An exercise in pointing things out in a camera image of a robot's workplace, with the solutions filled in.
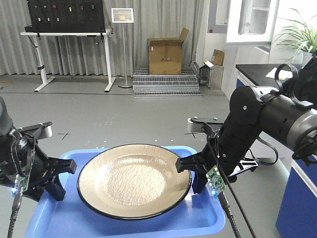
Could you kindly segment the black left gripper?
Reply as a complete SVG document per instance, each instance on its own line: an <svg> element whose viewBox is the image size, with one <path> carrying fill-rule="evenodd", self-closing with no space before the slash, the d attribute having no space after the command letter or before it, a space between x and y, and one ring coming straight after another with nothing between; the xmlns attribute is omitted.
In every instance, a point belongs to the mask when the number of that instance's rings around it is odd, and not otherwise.
<svg viewBox="0 0 317 238"><path fill-rule="evenodd" d="M48 157L40 149L39 139L33 137L40 124L21 128L15 128L12 122L0 124L0 184L13 189L17 174L29 175L28 190L20 194L38 201L46 190L56 201L62 201L66 191L58 175L75 174L77 164L74 159Z"/></svg>

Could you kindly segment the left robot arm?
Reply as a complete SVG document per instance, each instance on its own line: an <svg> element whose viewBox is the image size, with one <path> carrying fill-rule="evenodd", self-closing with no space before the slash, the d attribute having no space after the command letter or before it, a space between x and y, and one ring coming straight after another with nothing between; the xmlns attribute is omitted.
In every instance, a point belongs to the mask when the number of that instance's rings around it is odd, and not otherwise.
<svg viewBox="0 0 317 238"><path fill-rule="evenodd" d="M66 194L60 182L62 173L74 174L73 159L53 158L39 147L40 139L51 137L52 123L44 122L15 128L4 100L0 101L0 183L13 194L39 201L47 191L56 201Z"/></svg>

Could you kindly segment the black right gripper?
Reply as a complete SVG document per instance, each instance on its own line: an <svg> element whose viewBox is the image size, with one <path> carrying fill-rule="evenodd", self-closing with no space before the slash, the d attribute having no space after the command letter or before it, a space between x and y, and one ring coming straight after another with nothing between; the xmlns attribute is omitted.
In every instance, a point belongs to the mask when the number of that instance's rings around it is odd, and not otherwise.
<svg viewBox="0 0 317 238"><path fill-rule="evenodd" d="M175 167L178 173L184 170L194 171L192 189L199 194L208 182L204 158L211 157L211 164L221 167L230 181L247 171L254 171L258 164L255 159L246 158L245 155L259 135L256 125L239 125L230 118L225 120L212 118L204 123L206 133L210 136L203 152L187 157L179 157Z"/></svg>

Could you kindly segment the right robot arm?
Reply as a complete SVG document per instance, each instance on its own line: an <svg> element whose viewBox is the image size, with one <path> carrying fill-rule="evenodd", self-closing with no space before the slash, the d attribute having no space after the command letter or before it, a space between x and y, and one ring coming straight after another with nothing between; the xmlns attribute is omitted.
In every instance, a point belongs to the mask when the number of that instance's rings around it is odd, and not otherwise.
<svg viewBox="0 0 317 238"><path fill-rule="evenodd" d="M300 70L289 65L292 77L286 82L275 78L277 87L241 86L231 95L228 117L223 122L193 119L207 135L204 149L176 162L178 172L193 171L193 191L200 193L212 180L216 168L220 177L231 183L247 170L255 170L260 159L246 153L264 132L289 148L292 158L309 166L316 163L317 99L311 91L317 86L317 56Z"/></svg>

